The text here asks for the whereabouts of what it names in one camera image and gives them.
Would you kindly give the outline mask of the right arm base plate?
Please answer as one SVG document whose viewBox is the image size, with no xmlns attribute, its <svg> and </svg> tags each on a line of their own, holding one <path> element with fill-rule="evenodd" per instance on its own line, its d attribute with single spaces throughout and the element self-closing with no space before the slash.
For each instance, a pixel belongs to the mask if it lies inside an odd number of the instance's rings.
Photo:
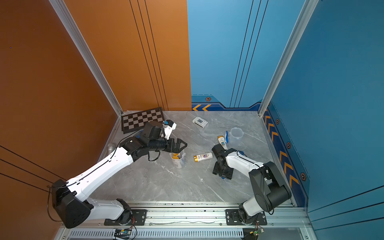
<svg viewBox="0 0 384 240">
<path fill-rule="evenodd" d="M 225 214 L 228 226 L 266 226 L 268 224 L 264 212 L 258 213 L 254 216 L 248 216 L 244 210 L 226 209 Z"/>
</svg>

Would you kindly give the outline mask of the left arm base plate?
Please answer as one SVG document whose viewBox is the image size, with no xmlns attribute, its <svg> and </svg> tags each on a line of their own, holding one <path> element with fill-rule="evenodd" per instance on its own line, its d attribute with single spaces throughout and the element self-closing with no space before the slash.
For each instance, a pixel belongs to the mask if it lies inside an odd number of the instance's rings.
<svg viewBox="0 0 384 240">
<path fill-rule="evenodd" d="M 104 226 L 144 226 L 147 210 L 125 210 L 117 220 L 105 219 Z"/>
</svg>

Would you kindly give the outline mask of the black white checkerboard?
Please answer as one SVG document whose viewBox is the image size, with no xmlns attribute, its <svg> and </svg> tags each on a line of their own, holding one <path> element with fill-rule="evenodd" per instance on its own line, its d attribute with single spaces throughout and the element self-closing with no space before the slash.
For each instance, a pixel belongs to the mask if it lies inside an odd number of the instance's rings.
<svg viewBox="0 0 384 240">
<path fill-rule="evenodd" d="M 155 108 L 146 111 L 122 115 L 122 131 L 124 134 L 138 131 L 142 129 L 147 122 L 151 121 L 159 123 L 163 123 L 165 121 L 162 108 Z"/>
</svg>

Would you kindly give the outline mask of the right green circuit board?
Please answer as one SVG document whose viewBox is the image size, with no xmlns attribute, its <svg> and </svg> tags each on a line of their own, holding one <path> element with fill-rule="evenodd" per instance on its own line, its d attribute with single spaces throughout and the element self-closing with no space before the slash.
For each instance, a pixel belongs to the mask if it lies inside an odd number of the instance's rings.
<svg viewBox="0 0 384 240">
<path fill-rule="evenodd" d="M 259 236 L 263 234 L 265 230 L 261 229 L 243 229 L 242 240 L 258 240 Z"/>
</svg>

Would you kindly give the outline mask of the aluminium rail frame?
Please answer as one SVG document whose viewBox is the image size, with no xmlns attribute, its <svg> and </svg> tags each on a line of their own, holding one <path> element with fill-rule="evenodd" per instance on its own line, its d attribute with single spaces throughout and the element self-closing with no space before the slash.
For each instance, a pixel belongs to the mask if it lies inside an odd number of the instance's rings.
<svg viewBox="0 0 384 240">
<path fill-rule="evenodd" d="M 225 202 L 130 202 L 133 210 L 146 209 L 144 226 L 104 226 L 104 221 L 85 222 L 73 229 L 61 226 L 57 240 L 114 240 L 116 229 L 132 229 L 130 240 L 241 240 L 243 229 L 261 229 L 258 240 L 315 240 L 304 208 L 288 200 L 272 215 L 265 214 L 266 226 L 228 226 L 226 209 L 238 203 Z"/>
</svg>

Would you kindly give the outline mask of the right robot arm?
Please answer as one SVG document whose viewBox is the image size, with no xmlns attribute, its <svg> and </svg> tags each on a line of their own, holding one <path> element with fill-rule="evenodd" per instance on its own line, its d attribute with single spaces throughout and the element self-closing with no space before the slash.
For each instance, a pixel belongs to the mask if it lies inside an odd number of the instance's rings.
<svg viewBox="0 0 384 240">
<path fill-rule="evenodd" d="M 241 203 L 237 213 L 242 224 L 254 224 L 259 214 L 273 212 L 292 197 L 291 189 L 275 163 L 254 161 L 235 149 L 226 150 L 220 144 L 212 151 L 217 159 L 214 175 L 231 180 L 233 171 L 237 170 L 251 182 L 254 196 Z"/>
</svg>

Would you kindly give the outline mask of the green circuit board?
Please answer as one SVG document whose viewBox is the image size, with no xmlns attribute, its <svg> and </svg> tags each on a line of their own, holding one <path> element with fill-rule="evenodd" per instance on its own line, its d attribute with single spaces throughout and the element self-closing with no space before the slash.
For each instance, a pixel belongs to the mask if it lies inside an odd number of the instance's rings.
<svg viewBox="0 0 384 240">
<path fill-rule="evenodd" d="M 114 240 L 129 240 L 132 236 L 132 229 L 116 229 L 114 232 Z"/>
<path fill-rule="evenodd" d="M 265 230 L 261 229 L 243 229 L 242 240 L 258 240 L 259 236 L 263 234 Z"/>
</svg>

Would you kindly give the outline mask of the silver metal cylinder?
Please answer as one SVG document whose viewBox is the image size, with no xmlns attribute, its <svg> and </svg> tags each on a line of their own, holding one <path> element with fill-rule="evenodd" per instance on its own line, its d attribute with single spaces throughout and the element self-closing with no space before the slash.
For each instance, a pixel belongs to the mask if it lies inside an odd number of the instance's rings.
<svg viewBox="0 0 384 240">
<path fill-rule="evenodd" d="M 107 146 L 107 155 L 111 154 L 116 149 L 116 144 L 110 143 Z"/>
</svg>

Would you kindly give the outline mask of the clear cup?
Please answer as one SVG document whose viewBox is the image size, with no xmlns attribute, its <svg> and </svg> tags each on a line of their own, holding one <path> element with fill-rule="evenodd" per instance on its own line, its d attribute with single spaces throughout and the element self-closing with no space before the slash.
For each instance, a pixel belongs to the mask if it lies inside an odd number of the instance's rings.
<svg viewBox="0 0 384 240">
<path fill-rule="evenodd" d="M 242 143 L 242 138 L 244 136 L 244 132 L 240 128 L 232 128 L 229 132 L 229 144 L 231 148 L 237 148 Z"/>
<path fill-rule="evenodd" d="M 175 167 L 177 169 L 181 169 L 183 168 L 183 166 L 185 165 L 185 152 L 184 151 L 181 151 L 178 155 L 180 157 L 180 159 L 173 159 L 173 154 L 171 154 L 171 159 L 172 159 L 172 162 L 173 164 L 175 165 Z"/>
</svg>

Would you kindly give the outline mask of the white lotion bottle horizontal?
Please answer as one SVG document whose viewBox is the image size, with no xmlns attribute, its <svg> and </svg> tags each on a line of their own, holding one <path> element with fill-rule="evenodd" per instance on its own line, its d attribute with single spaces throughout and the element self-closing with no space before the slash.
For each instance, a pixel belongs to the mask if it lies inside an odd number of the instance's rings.
<svg viewBox="0 0 384 240">
<path fill-rule="evenodd" d="M 199 155 L 195 155 L 194 156 L 195 162 L 200 162 L 200 161 L 204 161 L 204 160 L 210 160 L 212 158 L 213 158 L 213 154 L 212 153 L 205 153 L 205 154 L 199 154 Z"/>
</svg>

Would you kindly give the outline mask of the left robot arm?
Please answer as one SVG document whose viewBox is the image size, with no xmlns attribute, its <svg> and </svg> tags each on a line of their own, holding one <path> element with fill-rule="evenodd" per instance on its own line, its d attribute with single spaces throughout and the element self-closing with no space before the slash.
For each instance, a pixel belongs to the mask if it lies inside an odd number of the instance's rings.
<svg viewBox="0 0 384 240">
<path fill-rule="evenodd" d="M 147 122 L 144 128 L 123 138 L 111 154 L 85 172 L 67 181 L 57 180 L 50 187 L 52 205 L 66 228 L 72 229 L 90 220 L 110 220 L 119 225 L 133 223 L 131 207 L 122 199 L 96 200 L 91 194 L 123 168 L 150 152 L 179 154 L 187 147 L 181 139 L 171 138 L 176 123 Z"/>
</svg>

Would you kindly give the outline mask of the left green circuit board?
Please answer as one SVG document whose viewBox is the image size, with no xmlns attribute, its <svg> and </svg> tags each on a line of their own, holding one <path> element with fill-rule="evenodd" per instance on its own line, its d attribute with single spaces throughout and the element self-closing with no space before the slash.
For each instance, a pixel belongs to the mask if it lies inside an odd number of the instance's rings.
<svg viewBox="0 0 384 240">
<path fill-rule="evenodd" d="M 132 236 L 132 229 L 116 229 L 114 232 L 114 240 L 129 240 Z"/>
</svg>

